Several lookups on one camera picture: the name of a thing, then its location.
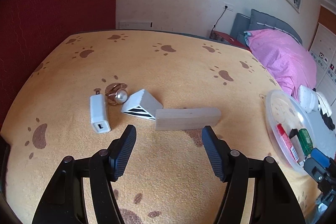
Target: green object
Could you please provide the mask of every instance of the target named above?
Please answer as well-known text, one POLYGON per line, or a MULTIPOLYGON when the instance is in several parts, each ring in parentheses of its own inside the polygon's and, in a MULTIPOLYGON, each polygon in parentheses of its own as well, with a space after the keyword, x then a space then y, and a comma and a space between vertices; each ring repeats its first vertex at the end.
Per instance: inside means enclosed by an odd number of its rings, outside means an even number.
POLYGON ((297 137, 299 138, 303 153, 308 157, 313 150, 313 142, 311 141, 308 131, 305 128, 300 129, 297 137))

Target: pearl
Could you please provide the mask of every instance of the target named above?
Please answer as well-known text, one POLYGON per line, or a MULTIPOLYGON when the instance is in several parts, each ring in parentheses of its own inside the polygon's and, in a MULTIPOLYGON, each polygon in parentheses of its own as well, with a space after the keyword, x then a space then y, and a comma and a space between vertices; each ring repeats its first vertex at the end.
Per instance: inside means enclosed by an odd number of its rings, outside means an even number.
POLYGON ((118 104, 123 104, 127 101, 128 94, 127 91, 124 89, 120 89, 117 91, 117 94, 115 95, 115 102, 118 104))

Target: beige wooden stick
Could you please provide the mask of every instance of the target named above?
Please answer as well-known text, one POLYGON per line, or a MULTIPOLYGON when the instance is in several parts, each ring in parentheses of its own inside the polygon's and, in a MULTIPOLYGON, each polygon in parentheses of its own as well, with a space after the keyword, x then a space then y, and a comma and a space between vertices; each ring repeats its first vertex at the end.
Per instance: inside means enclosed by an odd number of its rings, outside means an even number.
POLYGON ((158 109, 155 114, 155 130, 187 130, 215 126, 221 118, 216 107, 158 109))

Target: red and white package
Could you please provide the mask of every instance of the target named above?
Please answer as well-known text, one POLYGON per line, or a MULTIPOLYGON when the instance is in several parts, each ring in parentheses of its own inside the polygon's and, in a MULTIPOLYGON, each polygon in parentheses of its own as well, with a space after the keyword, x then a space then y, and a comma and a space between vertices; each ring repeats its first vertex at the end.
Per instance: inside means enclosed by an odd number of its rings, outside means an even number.
POLYGON ((278 128, 278 130, 279 130, 279 133, 280 133, 280 136, 281 136, 283 142, 285 143, 285 145, 286 145, 288 151, 290 152, 290 154, 292 155, 293 159, 294 159, 295 161, 298 161, 298 160, 299 160, 299 157, 298 157, 298 155, 297 155, 297 153, 296 153, 296 150, 295 150, 295 148, 294 148, 294 146, 293 146, 291 140, 290 140, 289 137, 287 136, 286 131, 285 131, 284 128, 282 127, 281 123, 279 123, 279 124, 277 125, 277 128, 278 128))

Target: silver screw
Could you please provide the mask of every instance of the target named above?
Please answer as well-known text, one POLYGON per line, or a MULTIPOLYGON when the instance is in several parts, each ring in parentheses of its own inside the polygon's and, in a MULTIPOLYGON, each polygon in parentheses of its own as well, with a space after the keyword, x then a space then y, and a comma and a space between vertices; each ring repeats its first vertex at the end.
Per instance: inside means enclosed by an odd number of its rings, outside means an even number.
POLYGON ((98 154, 99 156, 106 156, 108 154, 108 150, 107 149, 102 149, 102 150, 99 150, 98 154))
POLYGON ((234 157, 238 157, 240 155, 239 151, 237 150, 231 150, 230 154, 234 157))
POLYGON ((266 161, 270 164, 274 163, 274 159, 272 157, 266 157, 266 161))
POLYGON ((66 156, 64 157, 63 161, 64 162, 70 162, 72 160, 72 157, 71 156, 66 156))

